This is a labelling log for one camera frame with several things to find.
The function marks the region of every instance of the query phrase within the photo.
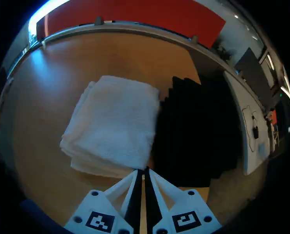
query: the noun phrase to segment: wooden surface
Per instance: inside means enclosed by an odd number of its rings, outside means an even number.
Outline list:
[[[1,110],[0,157],[17,172],[26,196],[61,225],[89,190],[104,191],[119,181],[73,170],[59,148],[80,95],[102,75],[148,83],[160,90],[161,99],[172,76],[200,83],[185,49],[140,35],[78,35],[25,59]],[[208,188],[199,191],[206,200]]]

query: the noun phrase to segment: folded towel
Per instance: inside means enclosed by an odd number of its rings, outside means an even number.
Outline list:
[[[91,174],[121,177],[145,169],[158,108],[156,88],[102,76],[81,95],[60,147],[72,157],[73,168]]]

